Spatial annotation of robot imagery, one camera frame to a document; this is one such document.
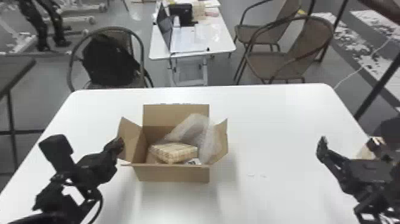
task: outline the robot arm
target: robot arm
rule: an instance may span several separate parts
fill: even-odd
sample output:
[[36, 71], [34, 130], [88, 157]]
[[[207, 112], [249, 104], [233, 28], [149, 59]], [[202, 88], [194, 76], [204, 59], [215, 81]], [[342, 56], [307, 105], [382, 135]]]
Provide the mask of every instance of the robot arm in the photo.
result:
[[[71, 158], [73, 153], [64, 135], [54, 135], [39, 143], [39, 147], [57, 173], [51, 182], [36, 196], [33, 210], [42, 214], [25, 217], [10, 224], [78, 224], [99, 202], [99, 207], [89, 223], [93, 223], [101, 211], [103, 197], [98, 186], [111, 180], [117, 171], [117, 156], [124, 147], [121, 138], [114, 139], [103, 151], [84, 156], [78, 163]], [[78, 189], [84, 201], [78, 205], [70, 195], [63, 195], [65, 186]]]
[[345, 174], [343, 173], [343, 166], [349, 159], [328, 149], [328, 143], [324, 136], [321, 137], [318, 143], [317, 158], [329, 169], [339, 183], [346, 180]]
[[322, 137], [317, 146], [317, 158], [332, 172], [342, 191], [359, 202], [354, 213], [361, 224], [382, 224], [382, 216], [398, 220], [399, 155], [374, 139], [370, 139], [367, 145], [377, 160], [350, 160], [329, 150], [325, 137]]

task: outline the black table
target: black table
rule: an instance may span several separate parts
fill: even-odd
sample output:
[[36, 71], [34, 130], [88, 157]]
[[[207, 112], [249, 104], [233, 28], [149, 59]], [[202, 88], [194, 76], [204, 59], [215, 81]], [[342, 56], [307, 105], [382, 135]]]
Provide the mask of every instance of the black table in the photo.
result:
[[9, 130], [0, 131], [0, 135], [11, 136], [12, 156], [14, 168], [18, 168], [17, 141], [19, 134], [42, 133], [43, 130], [16, 130], [14, 126], [13, 102], [11, 101], [12, 88], [36, 64], [35, 59], [29, 57], [0, 57], [0, 99], [7, 96]]

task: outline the laptop screen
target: laptop screen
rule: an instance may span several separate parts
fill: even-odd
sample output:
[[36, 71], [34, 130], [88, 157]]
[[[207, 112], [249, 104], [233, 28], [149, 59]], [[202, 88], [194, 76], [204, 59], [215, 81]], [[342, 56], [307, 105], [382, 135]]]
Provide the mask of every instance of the laptop screen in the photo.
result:
[[171, 21], [171, 18], [167, 15], [167, 12], [165, 11], [165, 8], [162, 3], [160, 6], [160, 9], [158, 10], [157, 26], [160, 29], [162, 38], [164, 39], [165, 43], [167, 44], [168, 50], [170, 50], [173, 23]]

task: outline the chair backrest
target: chair backrest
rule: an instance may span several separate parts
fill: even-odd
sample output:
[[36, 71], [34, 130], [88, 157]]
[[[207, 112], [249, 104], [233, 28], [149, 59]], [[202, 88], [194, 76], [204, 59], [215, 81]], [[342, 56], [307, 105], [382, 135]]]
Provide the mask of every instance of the chair backrest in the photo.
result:
[[103, 32], [103, 34], [117, 40], [120, 46], [123, 46], [130, 55], [135, 56], [133, 53], [132, 38], [129, 33], [119, 30], [108, 30]]
[[[290, 20], [294, 18], [300, 9], [300, 0], [286, 0], [285, 4], [280, 9], [276, 20]], [[270, 35], [280, 39], [285, 33], [286, 29], [289, 27], [290, 23], [283, 23], [274, 29], [270, 30]]]
[[306, 71], [333, 37], [333, 27], [329, 21], [314, 16], [297, 17], [292, 21], [301, 19], [305, 20], [303, 29], [287, 52], [288, 60], [295, 59], [292, 67], [298, 74]]
[[92, 38], [96, 35], [99, 35], [99, 34], [105, 34], [107, 36], [110, 36], [110, 37], [118, 40], [118, 42], [121, 44], [120, 46], [125, 47], [132, 56], [134, 56], [133, 45], [132, 45], [132, 36], [136, 38], [137, 42], [139, 43], [139, 47], [140, 47], [140, 58], [139, 58], [140, 83], [139, 83], [139, 86], [145, 87], [146, 83], [145, 83], [145, 77], [144, 77], [144, 75], [145, 75], [145, 72], [144, 72], [145, 71], [145, 69], [144, 69], [144, 46], [143, 46], [142, 40], [138, 37], [138, 35], [135, 32], [133, 32], [127, 28], [104, 27], [104, 28], [90, 32], [87, 36], [82, 38], [72, 49], [70, 61], [68, 64], [68, 73], [67, 73], [67, 84], [68, 84], [68, 87], [70, 88], [70, 90], [72, 92], [75, 91], [75, 88], [72, 84], [71, 74], [72, 74], [72, 70], [73, 70], [73, 64], [78, 58], [77, 57], [78, 49], [83, 45], [83, 43], [86, 40], [88, 40], [89, 38]]

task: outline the wrapped package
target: wrapped package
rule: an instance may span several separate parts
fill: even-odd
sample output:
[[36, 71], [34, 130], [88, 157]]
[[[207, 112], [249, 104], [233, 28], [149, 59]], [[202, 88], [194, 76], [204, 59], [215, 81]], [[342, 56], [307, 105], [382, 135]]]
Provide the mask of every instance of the wrapped package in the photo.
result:
[[202, 164], [207, 164], [221, 150], [218, 132], [210, 124], [209, 118], [201, 114], [191, 114], [166, 135], [162, 142], [181, 142], [196, 146]]
[[152, 145], [149, 151], [156, 158], [170, 164], [197, 158], [198, 156], [197, 147], [179, 142]]

